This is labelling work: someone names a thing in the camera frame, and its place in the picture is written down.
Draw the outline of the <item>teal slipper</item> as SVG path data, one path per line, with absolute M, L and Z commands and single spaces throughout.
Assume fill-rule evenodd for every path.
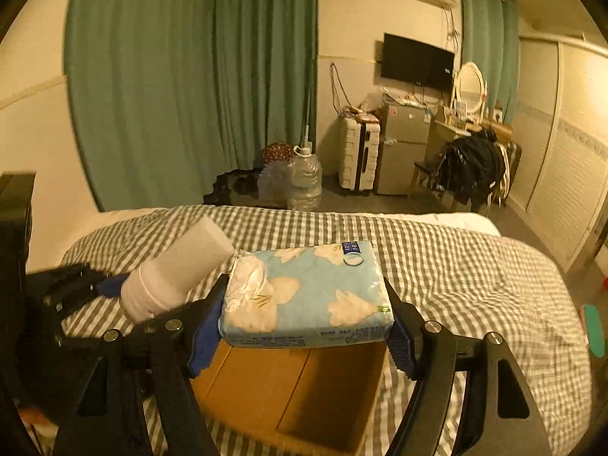
M 589 343 L 589 351 L 595 358 L 605 356 L 605 338 L 600 313 L 595 306 L 585 304 L 582 307 L 583 325 Z

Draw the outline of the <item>grey checkered bed quilt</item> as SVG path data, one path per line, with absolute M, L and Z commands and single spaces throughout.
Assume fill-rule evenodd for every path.
M 542 416 L 549 446 L 570 453 L 589 428 L 592 373 L 583 327 L 556 264 L 472 214 L 291 212 L 239 206 L 113 211 L 32 248 L 34 270 L 86 263 L 117 274 L 155 257 L 203 217 L 244 251 L 367 240 L 392 287 L 461 336 L 502 334 Z

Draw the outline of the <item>small green curtain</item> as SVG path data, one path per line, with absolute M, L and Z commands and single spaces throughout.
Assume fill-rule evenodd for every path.
M 512 122 L 519 73 L 518 13 L 512 0 L 461 0 L 462 61 L 477 65 L 488 83 L 488 110 L 502 107 Z

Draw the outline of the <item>clear water jug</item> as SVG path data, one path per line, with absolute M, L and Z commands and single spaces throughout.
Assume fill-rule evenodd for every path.
M 305 141 L 303 146 L 296 145 L 294 152 L 287 168 L 288 209 L 313 211 L 323 194 L 323 168 L 309 141 Z
M 288 163 L 271 161 L 258 176 L 258 199 L 266 206 L 287 207 Z

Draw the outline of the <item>white oval mirror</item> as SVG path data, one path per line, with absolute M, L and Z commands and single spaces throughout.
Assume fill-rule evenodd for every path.
M 459 119 L 481 123 L 488 100 L 488 84 L 474 62 L 466 62 L 453 82 L 451 108 Z

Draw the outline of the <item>white dressing table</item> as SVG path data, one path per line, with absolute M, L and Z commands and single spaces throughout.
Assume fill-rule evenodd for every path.
M 469 137 L 482 130 L 492 130 L 496 134 L 498 141 L 503 144 L 510 142 L 512 138 L 511 126 L 503 125 L 499 122 L 484 122 L 482 125 L 467 122 L 465 128 L 460 129 L 445 122 L 439 122 L 438 119 L 433 119 L 429 129 L 429 136 L 427 137 L 424 161 L 433 161 L 440 154 L 441 149 L 446 143 L 456 140 L 456 138 Z

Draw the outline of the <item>large green curtain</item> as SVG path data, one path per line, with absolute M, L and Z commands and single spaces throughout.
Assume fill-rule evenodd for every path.
M 102 210 L 198 204 L 312 137 L 317 0 L 70 0 L 72 125 Z

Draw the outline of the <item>silver mini fridge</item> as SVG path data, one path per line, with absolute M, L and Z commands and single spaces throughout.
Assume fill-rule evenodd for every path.
M 426 153 L 431 113 L 412 105 L 385 103 L 380 113 L 380 148 L 375 190 L 382 196 L 406 196 L 414 164 Z

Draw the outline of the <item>white towel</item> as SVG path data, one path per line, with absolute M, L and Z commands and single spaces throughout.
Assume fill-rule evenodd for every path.
M 131 272 L 120 289 L 120 305 L 135 323 L 183 305 L 188 292 L 234 253 L 227 235 L 204 217 L 166 251 Z

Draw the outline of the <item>brown cardboard box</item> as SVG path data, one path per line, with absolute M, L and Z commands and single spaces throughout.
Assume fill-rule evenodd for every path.
M 382 343 L 268 350 L 221 342 L 192 387 L 223 455 L 356 455 L 385 359 Z

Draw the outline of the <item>black wall television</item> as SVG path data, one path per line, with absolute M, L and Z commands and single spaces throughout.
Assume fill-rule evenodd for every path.
M 417 40 L 385 33 L 380 76 L 449 92 L 453 87 L 454 53 Z

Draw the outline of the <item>blue floral tissue pack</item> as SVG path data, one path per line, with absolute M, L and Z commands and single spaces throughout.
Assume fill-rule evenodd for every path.
M 218 328 L 242 348 L 324 348 L 382 342 L 394 324 L 368 241 L 242 253 Z

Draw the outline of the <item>white suitcase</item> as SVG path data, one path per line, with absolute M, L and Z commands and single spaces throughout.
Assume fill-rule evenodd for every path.
M 343 190 L 373 190 L 380 131 L 379 119 L 371 113 L 341 119 L 338 176 Z

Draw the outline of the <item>brown patterned bag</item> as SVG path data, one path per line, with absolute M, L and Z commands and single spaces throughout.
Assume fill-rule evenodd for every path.
M 288 162 L 296 155 L 295 147 L 285 142 L 275 142 L 262 149 L 263 165 L 274 162 Z

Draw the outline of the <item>white wardrobe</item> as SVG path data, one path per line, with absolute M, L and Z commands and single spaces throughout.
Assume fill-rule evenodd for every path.
M 607 52 L 552 34 L 519 43 L 511 126 L 522 155 L 509 204 L 568 271 L 606 212 Z

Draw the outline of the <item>chair with black clothes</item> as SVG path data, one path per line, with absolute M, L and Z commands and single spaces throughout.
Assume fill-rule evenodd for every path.
M 520 159 L 518 144 L 502 142 L 494 130 L 482 129 L 448 141 L 431 160 L 417 161 L 409 191 L 424 186 L 473 212 L 501 207 L 510 196 Z

